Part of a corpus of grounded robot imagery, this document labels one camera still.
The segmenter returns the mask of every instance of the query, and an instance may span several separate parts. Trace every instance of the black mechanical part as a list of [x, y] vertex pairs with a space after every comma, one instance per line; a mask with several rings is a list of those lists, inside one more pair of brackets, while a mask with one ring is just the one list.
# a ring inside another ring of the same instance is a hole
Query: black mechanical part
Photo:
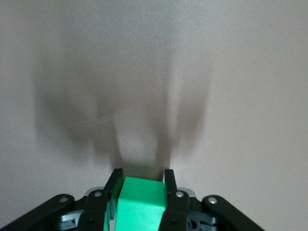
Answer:
[[[0, 231], [107, 231], [123, 182], [123, 170], [115, 169], [104, 188], [89, 190], [78, 201], [67, 194], [55, 196]], [[167, 209], [159, 231], [264, 231], [220, 196], [200, 202], [178, 189], [172, 169], [165, 170], [165, 184]]]
[[210, 195], [202, 200], [204, 212], [216, 217], [228, 231], [264, 231], [240, 210], [221, 196]]
[[165, 184], [168, 197], [178, 190], [174, 177], [174, 171], [172, 169], [165, 169]]
[[1, 231], [47, 231], [52, 230], [55, 215], [68, 212], [74, 208], [74, 198], [60, 194], [8, 224]]
[[86, 208], [81, 214], [76, 231], [102, 231], [108, 230], [109, 219], [107, 211], [108, 192], [96, 190], [88, 195]]
[[173, 192], [168, 199], [159, 231], [186, 231], [188, 225], [189, 195], [184, 191]]
[[113, 170], [109, 180], [107, 181], [104, 191], [108, 193], [108, 201], [110, 206], [110, 219], [116, 216], [117, 200], [119, 198], [124, 183], [123, 169], [116, 168]]

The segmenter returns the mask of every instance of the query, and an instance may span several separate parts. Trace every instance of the bolt head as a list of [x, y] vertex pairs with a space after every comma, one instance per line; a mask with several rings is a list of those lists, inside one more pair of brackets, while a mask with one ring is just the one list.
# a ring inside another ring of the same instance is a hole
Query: bolt head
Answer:
[[94, 196], [96, 196], [96, 197], [99, 197], [99, 196], [101, 196], [101, 195], [102, 195], [101, 192], [96, 192], [96, 193], [94, 194]]
[[217, 199], [215, 197], [209, 197], [208, 201], [211, 204], [216, 204], [217, 203]]
[[68, 201], [68, 198], [67, 197], [62, 197], [60, 200], [59, 200], [59, 202], [60, 203], [64, 203], [64, 202], [67, 202]]
[[175, 193], [175, 195], [176, 195], [177, 197], [183, 197], [183, 196], [184, 196], [184, 193], [181, 192], [181, 191], [178, 191], [178, 192]]

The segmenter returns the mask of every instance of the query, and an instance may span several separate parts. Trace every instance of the green block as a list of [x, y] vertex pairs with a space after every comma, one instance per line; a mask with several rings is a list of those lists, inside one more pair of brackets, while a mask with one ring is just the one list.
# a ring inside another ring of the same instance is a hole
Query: green block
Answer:
[[166, 206], [163, 182], [126, 177], [117, 203], [115, 231], [158, 231]]

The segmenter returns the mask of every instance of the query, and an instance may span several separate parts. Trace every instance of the metal screw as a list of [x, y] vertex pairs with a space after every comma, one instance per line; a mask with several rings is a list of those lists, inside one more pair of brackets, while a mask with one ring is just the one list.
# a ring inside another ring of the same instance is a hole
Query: metal screw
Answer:
[[67, 197], [62, 197], [60, 200], [59, 200], [59, 202], [60, 203], [64, 203], [64, 202], [67, 202], [68, 201], [68, 198]]
[[216, 204], [216, 203], [217, 203], [217, 200], [216, 200], [215, 197], [209, 197], [208, 201], [209, 201], [209, 203], [211, 203], [211, 204]]
[[102, 195], [101, 192], [96, 192], [96, 193], [94, 194], [94, 196], [96, 196], [96, 197], [99, 197], [99, 196], [101, 196], [101, 195]]
[[183, 197], [183, 196], [184, 196], [184, 193], [182, 193], [181, 191], [178, 191], [178, 192], [175, 193], [175, 195], [176, 195], [177, 197]]

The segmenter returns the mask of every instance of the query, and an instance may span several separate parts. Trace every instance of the green cube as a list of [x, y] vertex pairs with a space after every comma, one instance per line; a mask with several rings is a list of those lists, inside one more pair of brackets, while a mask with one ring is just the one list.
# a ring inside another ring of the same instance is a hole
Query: green cube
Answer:
[[115, 231], [158, 231], [166, 206], [163, 182], [126, 177], [117, 204]]

